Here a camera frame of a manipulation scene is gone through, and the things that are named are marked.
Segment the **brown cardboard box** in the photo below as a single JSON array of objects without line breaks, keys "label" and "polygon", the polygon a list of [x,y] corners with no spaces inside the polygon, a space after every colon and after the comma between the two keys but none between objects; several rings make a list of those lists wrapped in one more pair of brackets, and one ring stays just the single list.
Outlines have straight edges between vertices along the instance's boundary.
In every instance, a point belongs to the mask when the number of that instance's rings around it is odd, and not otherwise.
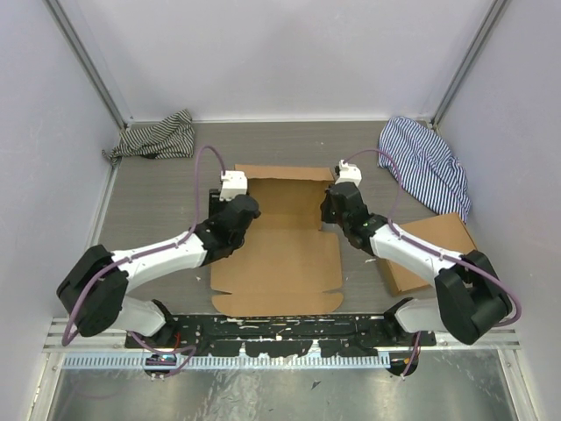
[{"label": "brown cardboard box", "polygon": [[385,277],[397,296],[435,285],[442,268],[453,265],[444,255],[458,258],[476,249],[457,213],[425,218],[397,227],[384,225],[371,238],[371,247],[387,271]]},{"label": "brown cardboard box", "polygon": [[229,317],[329,314],[343,302],[339,238],[323,229],[328,168],[237,164],[260,216],[245,243],[210,268],[212,303]]}]

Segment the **right aluminium corner post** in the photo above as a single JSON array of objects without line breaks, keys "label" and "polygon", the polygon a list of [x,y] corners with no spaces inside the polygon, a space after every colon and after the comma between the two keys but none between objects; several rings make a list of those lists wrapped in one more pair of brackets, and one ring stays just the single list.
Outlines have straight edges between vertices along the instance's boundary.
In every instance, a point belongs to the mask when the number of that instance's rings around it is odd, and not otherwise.
[{"label": "right aluminium corner post", "polygon": [[489,9],[483,17],[483,20],[481,21],[462,58],[462,61],[451,78],[451,82],[444,92],[442,100],[430,120],[430,127],[433,131],[437,132],[439,130],[440,124],[443,122],[445,115],[458,95],[466,77],[474,67],[487,42],[490,40],[495,27],[501,21],[503,14],[510,4],[511,1],[509,0],[493,0],[491,2]]}]

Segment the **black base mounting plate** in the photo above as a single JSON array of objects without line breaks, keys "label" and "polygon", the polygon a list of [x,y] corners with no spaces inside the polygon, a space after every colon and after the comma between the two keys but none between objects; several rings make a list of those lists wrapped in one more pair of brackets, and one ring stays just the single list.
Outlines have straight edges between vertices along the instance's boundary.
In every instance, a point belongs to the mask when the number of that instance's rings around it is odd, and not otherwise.
[{"label": "black base mounting plate", "polygon": [[181,344],[196,346],[197,356],[252,358],[307,355],[313,345],[320,356],[376,356],[382,347],[415,344],[415,335],[392,326],[377,314],[334,313],[327,316],[228,318],[191,314],[177,318]]}]

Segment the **blue white striped cloth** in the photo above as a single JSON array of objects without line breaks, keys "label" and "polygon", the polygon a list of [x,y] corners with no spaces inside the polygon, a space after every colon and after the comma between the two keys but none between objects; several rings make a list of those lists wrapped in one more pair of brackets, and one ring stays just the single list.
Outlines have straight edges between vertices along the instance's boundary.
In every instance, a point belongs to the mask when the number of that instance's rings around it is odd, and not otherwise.
[{"label": "blue white striped cloth", "polygon": [[394,117],[380,134],[379,150],[379,166],[413,198],[436,214],[455,212],[467,220],[467,175],[442,137],[413,119]]}]

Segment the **black white striped cloth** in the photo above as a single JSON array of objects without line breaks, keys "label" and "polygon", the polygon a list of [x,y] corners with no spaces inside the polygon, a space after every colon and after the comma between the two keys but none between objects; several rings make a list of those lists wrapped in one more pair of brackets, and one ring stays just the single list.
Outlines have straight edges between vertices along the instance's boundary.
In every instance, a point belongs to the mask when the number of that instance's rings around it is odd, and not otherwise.
[{"label": "black white striped cloth", "polygon": [[115,167],[122,158],[149,160],[190,158],[195,150],[195,129],[188,110],[172,114],[155,125],[124,129],[118,145],[102,156]]}]

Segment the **folded brown cardboard box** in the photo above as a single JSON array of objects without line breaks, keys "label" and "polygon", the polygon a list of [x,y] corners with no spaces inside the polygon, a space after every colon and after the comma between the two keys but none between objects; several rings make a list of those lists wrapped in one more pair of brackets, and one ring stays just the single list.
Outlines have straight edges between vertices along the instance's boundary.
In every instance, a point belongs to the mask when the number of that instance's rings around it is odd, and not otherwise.
[{"label": "folded brown cardboard box", "polygon": [[457,213],[425,218],[397,227],[384,225],[371,238],[371,247],[387,271],[385,277],[397,296],[435,285],[442,268],[453,265],[444,255],[458,258],[476,249]]}]

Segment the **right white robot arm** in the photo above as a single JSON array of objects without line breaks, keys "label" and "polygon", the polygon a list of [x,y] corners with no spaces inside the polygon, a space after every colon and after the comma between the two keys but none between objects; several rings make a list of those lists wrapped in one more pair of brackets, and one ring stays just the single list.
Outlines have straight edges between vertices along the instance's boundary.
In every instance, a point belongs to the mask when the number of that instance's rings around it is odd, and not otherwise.
[{"label": "right white robot arm", "polygon": [[406,268],[436,291],[433,299],[406,299],[386,312],[392,344],[405,346],[417,332],[433,331],[472,345],[519,316],[519,304],[484,253],[452,252],[413,236],[371,213],[354,183],[330,185],[321,212],[323,222],[338,225],[354,248]]}]

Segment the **left aluminium corner post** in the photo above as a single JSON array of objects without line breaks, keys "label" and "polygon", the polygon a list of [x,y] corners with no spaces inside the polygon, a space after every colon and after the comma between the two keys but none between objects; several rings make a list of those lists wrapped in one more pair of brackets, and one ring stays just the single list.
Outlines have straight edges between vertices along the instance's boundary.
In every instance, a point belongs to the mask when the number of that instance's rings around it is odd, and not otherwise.
[{"label": "left aluminium corner post", "polygon": [[117,127],[128,128],[133,117],[79,5],[73,1],[44,1],[44,4]]}]

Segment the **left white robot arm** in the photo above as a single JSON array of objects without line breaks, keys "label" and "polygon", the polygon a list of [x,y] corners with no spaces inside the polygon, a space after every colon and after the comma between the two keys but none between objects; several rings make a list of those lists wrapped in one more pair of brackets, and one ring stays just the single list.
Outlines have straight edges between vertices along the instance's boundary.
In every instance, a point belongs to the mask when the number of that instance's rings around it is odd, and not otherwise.
[{"label": "left white robot arm", "polygon": [[148,346],[169,347],[179,331],[171,312],[156,299],[140,301],[130,292],[165,275],[231,256],[259,215],[258,202],[242,194],[175,238],[114,252],[102,245],[90,247],[56,290],[69,314],[62,344],[118,329]]}]

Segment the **aluminium front rail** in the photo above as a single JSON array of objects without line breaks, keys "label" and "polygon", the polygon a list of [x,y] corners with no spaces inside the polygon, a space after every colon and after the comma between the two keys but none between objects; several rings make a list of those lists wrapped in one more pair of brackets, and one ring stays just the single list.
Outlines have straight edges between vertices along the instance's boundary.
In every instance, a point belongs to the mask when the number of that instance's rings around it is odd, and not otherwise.
[{"label": "aluminium front rail", "polygon": [[[47,352],[94,352],[94,351],[124,351],[139,348],[133,345],[134,341],[124,331],[110,328],[95,337],[83,338],[81,336],[73,340],[69,346],[61,344],[62,333],[67,320],[64,318],[53,319],[46,335],[43,351]],[[478,339],[473,345],[467,346],[455,339],[448,332],[424,332],[420,339],[420,347],[437,349],[518,349],[520,342],[516,332],[512,328],[495,328]],[[402,351],[405,347],[382,347],[379,351]]]}]

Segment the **aluminium corner post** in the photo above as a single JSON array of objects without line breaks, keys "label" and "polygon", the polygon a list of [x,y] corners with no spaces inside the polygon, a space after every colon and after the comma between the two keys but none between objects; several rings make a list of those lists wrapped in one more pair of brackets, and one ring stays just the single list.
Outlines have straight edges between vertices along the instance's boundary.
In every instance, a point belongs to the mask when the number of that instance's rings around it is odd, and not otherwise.
[{"label": "aluminium corner post", "polygon": [[458,95],[466,77],[474,67],[487,42],[490,40],[495,27],[501,21],[503,14],[510,4],[511,1],[509,0],[493,0],[491,2],[489,9],[483,17],[483,20],[481,21],[462,58],[462,61],[451,78],[451,82],[444,92],[442,100],[430,120],[430,127],[433,131],[437,132],[439,130],[440,124],[443,122],[445,115]]},{"label": "aluminium corner post", "polygon": [[44,1],[44,4],[117,127],[128,128],[133,117],[79,5],[73,1]]}]

